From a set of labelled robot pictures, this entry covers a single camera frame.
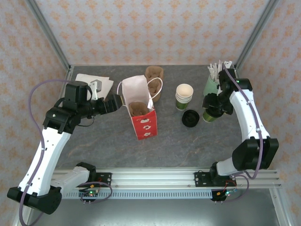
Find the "patterned wallpaper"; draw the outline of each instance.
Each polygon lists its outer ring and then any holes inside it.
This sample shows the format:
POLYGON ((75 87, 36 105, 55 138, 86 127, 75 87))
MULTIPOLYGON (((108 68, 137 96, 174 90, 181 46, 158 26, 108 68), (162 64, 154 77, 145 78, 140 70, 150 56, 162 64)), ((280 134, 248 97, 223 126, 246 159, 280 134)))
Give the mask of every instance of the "patterned wallpaper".
POLYGON ((280 0, 241 77, 251 80, 263 124, 277 137, 272 168, 279 169, 290 209, 301 223, 301 4, 280 0))
MULTIPOLYGON (((24 0, 2 0, 0 15, 0 225, 10 226, 16 203, 7 191, 18 186, 39 145, 27 96, 40 81, 64 78, 65 70, 24 0)), ((40 125, 60 88, 49 83, 34 94, 32 109, 40 125)))
POLYGON ((235 62, 268 0, 37 0, 70 64, 235 62))

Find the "green paper cup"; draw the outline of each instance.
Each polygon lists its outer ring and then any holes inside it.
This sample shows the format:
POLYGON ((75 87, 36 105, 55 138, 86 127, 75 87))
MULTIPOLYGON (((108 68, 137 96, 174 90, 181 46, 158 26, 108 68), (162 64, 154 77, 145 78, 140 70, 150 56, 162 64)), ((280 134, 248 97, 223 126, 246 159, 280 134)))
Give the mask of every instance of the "green paper cup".
POLYGON ((212 117, 211 115, 209 115, 206 111, 204 111, 203 113, 203 120, 205 122, 213 122, 214 120, 216 120, 215 117, 212 117))
POLYGON ((180 110, 180 111, 185 110, 187 108, 188 104, 189 104, 189 102, 181 103, 178 100, 175 101, 175 105, 176 105, 177 109, 180 110))
POLYGON ((177 95, 175 96, 175 105, 177 107, 178 110, 185 110, 189 104, 189 102, 191 101, 192 97, 190 97, 187 100, 180 100, 177 95))
POLYGON ((188 84, 181 84, 175 92, 175 105, 179 110, 185 110, 192 99, 193 88, 188 84))
POLYGON ((215 83, 209 76, 204 88, 204 92, 203 92, 204 96, 207 96, 209 93, 217 94, 218 92, 217 85, 218 83, 215 83))

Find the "black cup lid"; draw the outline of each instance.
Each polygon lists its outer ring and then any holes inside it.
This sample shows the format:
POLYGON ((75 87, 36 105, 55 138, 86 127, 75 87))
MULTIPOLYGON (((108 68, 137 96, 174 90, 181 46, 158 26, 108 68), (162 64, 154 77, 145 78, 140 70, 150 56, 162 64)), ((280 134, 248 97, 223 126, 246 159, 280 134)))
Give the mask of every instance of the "black cup lid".
POLYGON ((187 110, 184 112, 182 122, 187 127, 195 127, 199 121, 199 114, 193 110, 187 110))

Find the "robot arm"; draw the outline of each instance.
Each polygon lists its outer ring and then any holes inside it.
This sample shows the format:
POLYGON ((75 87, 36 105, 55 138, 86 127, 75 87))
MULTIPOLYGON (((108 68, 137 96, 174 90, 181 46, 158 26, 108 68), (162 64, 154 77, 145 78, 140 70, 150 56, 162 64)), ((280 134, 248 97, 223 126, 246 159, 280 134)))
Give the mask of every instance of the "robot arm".
POLYGON ((218 93, 208 94, 204 98, 203 107, 206 108, 206 117, 204 120, 208 122, 214 121, 224 113, 232 114, 233 109, 235 109, 242 133, 242 144, 233 151, 232 157, 216 162, 210 168, 211 181, 216 186, 223 186, 225 184, 224 181, 231 174, 248 169, 255 170, 257 166, 260 138, 249 104, 253 106, 263 138, 263 155, 260 169, 267 169, 269 167, 279 147, 278 140, 269 137, 269 133, 260 120, 253 99, 253 88, 250 81, 248 79, 237 79, 234 69, 228 69, 228 71, 245 93, 249 102, 246 101, 225 70, 219 73, 220 85, 218 93))
MULTIPOLYGON (((63 150, 70 139, 75 127, 81 119, 98 114, 111 113, 122 106, 119 95, 112 95, 108 101, 103 98, 93 98, 93 92, 87 83, 73 81, 66 85, 65 97, 61 98, 47 113, 43 122, 42 131, 45 141, 45 151, 41 165, 30 184, 24 200, 24 205, 38 209, 44 213, 52 214, 60 204, 62 194, 65 194, 87 181, 93 181, 96 177, 94 166, 79 163, 70 173, 51 182, 51 178, 63 150), (87 100, 87 92, 90 91, 91 99, 87 100)), ((8 198, 20 202, 21 196, 28 186, 41 156, 41 142, 33 158, 32 164, 18 187, 12 187, 8 191, 8 198)))

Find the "red paper bag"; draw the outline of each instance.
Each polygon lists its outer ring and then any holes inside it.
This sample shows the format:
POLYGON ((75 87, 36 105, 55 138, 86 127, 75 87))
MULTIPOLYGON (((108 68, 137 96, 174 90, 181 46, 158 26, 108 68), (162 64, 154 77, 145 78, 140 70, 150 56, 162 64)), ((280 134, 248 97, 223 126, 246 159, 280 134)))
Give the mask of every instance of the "red paper bag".
POLYGON ((142 140, 157 135, 158 128, 157 128, 156 110, 151 95, 149 93, 148 83, 146 81, 145 76, 137 75, 134 77, 130 77, 124 79, 120 84, 122 84, 122 95, 125 101, 125 106, 127 107, 127 111, 131 117, 132 124, 138 140, 142 140), (132 117, 128 108, 128 105, 132 102, 145 103, 147 105, 147 108, 149 109, 149 113, 142 116, 132 117))

